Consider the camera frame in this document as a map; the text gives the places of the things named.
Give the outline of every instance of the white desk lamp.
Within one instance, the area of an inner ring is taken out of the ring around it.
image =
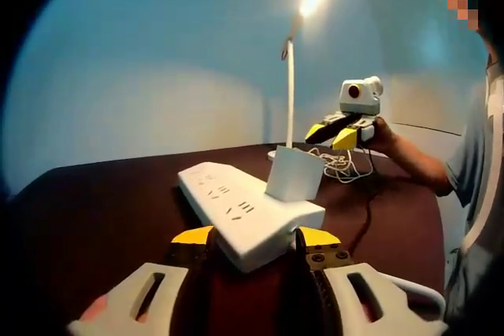
[[[292,148],[292,133],[294,129],[294,36],[302,22],[315,12],[323,0],[302,0],[298,12],[292,21],[291,32],[285,39],[282,50],[282,61],[287,58],[287,141],[286,147]],[[275,151],[270,151],[269,157],[274,158]]]

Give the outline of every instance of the person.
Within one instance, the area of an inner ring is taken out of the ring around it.
[[[495,12],[500,8],[495,0],[447,0],[448,9],[457,11],[459,20],[466,20],[468,28],[481,36],[488,51],[487,80],[482,81],[472,100],[469,121],[460,146],[447,161],[441,161],[420,151],[412,142],[394,133],[383,118],[375,122],[375,135],[368,144],[371,150],[384,153],[412,177],[429,186],[439,197],[456,193],[462,206],[469,206],[468,229],[474,224],[484,198],[491,164],[493,138],[488,127],[487,100],[492,86],[502,85],[504,71],[502,57],[502,33],[496,28],[502,16]],[[504,233],[504,224],[493,225],[495,233]],[[464,304],[478,287],[481,272],[490,264],[491,258],[502,251],[483,251],[475,246],[462,261],[459,256],[454,274],[447,290],[446,320],[450,321],[463,313]]]

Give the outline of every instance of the power outlet socket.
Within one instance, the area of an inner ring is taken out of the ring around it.
[[[179,172],[179,185],[204,225],[240,269],[252,271],[285,253],[297,227],[320,228],[324,208],[308,201],[282,202],[266,183],[227,164],[201,163]]]

